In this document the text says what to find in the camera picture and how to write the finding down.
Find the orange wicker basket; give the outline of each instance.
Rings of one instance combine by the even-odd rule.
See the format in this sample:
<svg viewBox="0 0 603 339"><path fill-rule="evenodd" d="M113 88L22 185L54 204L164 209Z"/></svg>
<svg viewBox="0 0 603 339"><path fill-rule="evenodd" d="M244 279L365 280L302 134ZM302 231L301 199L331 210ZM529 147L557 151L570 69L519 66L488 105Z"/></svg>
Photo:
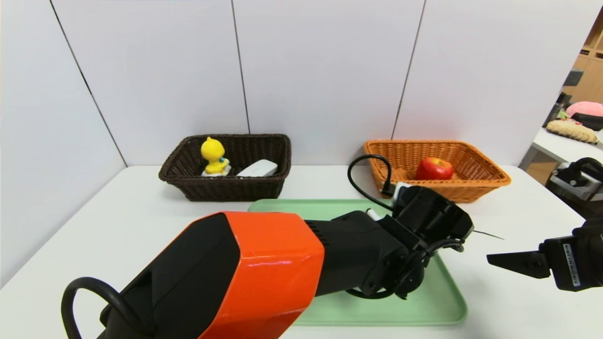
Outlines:
<svg viewBox="0 0 603 339"><path fill-rule="evenodd" d="M392 183L398 181L433 189L457 203L471 203L482 195L509 185L511 178L477 148L460 141L372 140L364 144L367 154L386 157L393 168ZM419 162L426 157L449 161L455 173L450 180L416 180ZM381 189L387 167L377 159L369 159L373 178Z"/></svg>

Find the pink plush toy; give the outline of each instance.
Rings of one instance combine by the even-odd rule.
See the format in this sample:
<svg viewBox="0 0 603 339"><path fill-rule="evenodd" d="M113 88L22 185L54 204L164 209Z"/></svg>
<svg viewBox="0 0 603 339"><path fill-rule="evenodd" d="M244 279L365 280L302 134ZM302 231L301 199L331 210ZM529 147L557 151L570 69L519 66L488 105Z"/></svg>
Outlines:
<svg viewBox="0 0 603 339"><path fill-rule="evenodd" d="M576 113L603 116L603 105L590 101L580 101L568 107L566 112L570 118Z"/></svg>

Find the red apple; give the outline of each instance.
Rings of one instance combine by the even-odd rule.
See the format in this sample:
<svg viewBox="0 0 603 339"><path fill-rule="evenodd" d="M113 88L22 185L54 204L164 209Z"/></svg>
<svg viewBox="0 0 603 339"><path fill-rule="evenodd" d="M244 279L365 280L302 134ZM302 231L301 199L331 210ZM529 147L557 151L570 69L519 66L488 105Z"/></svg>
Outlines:
<svg viewBox="0 0 603 339"><path fill-rule="evenodd" d="M448 180L452 178L454 167L436 157L427 157L417 167L417 180Z"/></svg>

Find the green tray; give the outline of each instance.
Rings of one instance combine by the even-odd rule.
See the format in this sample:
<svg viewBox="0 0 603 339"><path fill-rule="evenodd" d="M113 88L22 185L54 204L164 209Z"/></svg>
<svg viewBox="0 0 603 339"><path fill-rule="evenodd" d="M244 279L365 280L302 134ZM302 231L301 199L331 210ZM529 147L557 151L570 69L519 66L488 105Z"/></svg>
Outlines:
<svg viewBox="0 0 603 339"><path fill-rule="evenodd" d="M351 211L388 211L368 200L258 200L251 212L289 212L307 220L331 220ZM368 300L345 292L316 297L294 325L305 326L435 326L455 325L467 317L467 304L435 255L425 271L421 286L408 295Z"/></svg>

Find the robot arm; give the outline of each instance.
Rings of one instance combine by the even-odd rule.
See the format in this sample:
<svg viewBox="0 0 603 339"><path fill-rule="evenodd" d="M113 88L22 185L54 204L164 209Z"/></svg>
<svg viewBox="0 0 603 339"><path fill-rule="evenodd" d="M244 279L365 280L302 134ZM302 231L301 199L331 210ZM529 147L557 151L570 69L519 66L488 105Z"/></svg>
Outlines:
<svg viewBox="0 0 603 339"><path fill-rule="evenodd" d="M109 302L99 339L278 338L314 297L348 291L405 299L441 248L463 249L469 216L431 189L397 194L392 216L354 211L331 221L294 214L223 212L189 225L121 293L100 280L71 283L62 303L92 290Z"/></svg>
<svg viewBox="0 0 603 339"><path fill-rule="evenodd" d="M603 220L587 220L571 236L545 240L537 251L488 255L492 265L542 279L557 288L581 291L603 286Z"/></svg>

